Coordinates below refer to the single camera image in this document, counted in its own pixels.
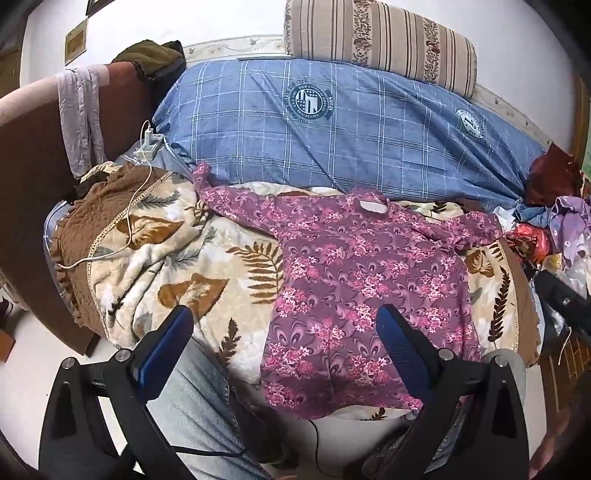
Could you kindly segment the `blue plaid duvet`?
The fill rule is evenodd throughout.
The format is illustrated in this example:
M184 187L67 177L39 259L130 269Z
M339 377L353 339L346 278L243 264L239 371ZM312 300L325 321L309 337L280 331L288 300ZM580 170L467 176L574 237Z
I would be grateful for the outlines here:
M394 200L511 208L544 149L438 86L346 63L226 60L187 69L153 118L215 182L356 187Z

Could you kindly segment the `small wall frame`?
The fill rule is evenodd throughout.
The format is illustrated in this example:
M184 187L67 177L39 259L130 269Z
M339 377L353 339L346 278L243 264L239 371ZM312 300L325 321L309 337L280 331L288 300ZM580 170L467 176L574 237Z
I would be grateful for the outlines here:
M86 51L87 20L84 19L66 34L64 42L64 64L69 65Z

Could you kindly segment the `light purple garment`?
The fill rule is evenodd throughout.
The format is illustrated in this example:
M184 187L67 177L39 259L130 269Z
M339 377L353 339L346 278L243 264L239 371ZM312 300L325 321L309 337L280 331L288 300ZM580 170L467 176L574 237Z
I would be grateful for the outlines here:
M590 197L559 196L549 215L549 229L563 265L570 268L590 235Z

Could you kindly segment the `framed wall picture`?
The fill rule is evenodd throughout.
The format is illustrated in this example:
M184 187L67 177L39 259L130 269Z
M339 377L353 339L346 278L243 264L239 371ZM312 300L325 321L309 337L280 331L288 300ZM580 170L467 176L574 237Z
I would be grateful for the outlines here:
M102 8L111 4L114 0L88 0L86 6L86 16L91 17L100 11Z

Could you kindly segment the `person's jeans leg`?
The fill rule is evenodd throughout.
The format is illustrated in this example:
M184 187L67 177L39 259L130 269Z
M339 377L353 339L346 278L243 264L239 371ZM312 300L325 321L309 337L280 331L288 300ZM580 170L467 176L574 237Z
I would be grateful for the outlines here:
M156 425L172 446L208 452L243 449L231 412L228 379L214 355L191 338L159 397L147 404ZM269 479L270 474L245 453L240 457L179 458L196 479Z

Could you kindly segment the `dark red cloth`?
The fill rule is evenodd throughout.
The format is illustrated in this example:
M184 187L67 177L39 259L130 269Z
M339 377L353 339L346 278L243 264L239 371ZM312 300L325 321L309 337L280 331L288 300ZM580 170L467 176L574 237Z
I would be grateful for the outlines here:
M552 143L531 165L525 204L551 207L560 196L578 196L582 183L575 158Z

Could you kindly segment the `purple floral shirt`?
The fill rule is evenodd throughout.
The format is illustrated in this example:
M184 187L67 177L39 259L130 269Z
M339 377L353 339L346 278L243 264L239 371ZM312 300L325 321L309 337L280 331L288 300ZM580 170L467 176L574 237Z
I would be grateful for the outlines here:
M501 234L483 212L429 221L380 193L260 195L193 183L215 213L269 234L283 253L283 285L263 350L267 404L304 419L353 405L419 409L380 340L380 307L395 306L440 348L478 360L463 254Z

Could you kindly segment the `lilac cloth on headboard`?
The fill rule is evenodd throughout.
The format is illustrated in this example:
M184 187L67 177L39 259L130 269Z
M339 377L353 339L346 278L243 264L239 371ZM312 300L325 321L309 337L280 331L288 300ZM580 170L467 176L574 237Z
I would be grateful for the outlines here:
M66 69L55 75L62 139L75 179L106 160L100 125L100 86L108 81L105 66Z

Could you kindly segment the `brown bed headboard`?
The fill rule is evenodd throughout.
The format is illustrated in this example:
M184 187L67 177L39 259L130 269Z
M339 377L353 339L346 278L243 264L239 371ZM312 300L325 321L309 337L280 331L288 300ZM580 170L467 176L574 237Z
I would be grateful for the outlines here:
M105 154L117 158L138 140L154 112L149 88L129 62L96 65ZM61 132L55 77L1 99L1 272L25 306L58 340L90 354L98 337L77 325L46 262L46 215L75 185Z

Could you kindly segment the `olive green garment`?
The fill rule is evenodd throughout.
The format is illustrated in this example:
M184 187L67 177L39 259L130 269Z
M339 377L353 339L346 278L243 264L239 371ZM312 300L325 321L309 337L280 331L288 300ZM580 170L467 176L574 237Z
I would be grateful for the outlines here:
M186 59L178 40L158 44L142 40L120 52L112 63L130 63L141 81L160 78L171 72L183 72Z

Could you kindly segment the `beige leaf pattern blanket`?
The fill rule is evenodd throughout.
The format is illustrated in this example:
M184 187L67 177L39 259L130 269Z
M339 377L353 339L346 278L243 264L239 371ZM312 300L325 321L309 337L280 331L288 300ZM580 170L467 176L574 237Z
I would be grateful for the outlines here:
M260 195L347 194L264 182L231 187ZM438 217L424 206L385 198L432 222L467 214L452 207ZM131 163L117 167L57 222L49 252L78 323L119 348L133 348L183 305L192 314L195 338L266 401L260 366L283 285L283 253L273 236L211 210L193 176ZM535 364L538 318L502 231L495 242L471 248L462 258L480 343L480 357L473 361L509 349L526 365Z

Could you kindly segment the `red shiny bag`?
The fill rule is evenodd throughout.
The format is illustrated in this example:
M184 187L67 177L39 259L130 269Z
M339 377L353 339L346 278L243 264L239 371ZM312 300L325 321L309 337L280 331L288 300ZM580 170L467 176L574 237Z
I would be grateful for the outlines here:
M539 227L527 223L518 224L505 237L518 257L534 264L541 264L552 253L550 236Z

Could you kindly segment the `striped floral bolster pillow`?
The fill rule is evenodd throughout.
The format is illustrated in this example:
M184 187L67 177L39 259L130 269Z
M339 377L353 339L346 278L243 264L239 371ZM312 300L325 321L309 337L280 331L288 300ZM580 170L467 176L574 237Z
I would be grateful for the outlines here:
M353 63L471 98L473 43L429 18L380 1L288 1L284 45L294 58Z

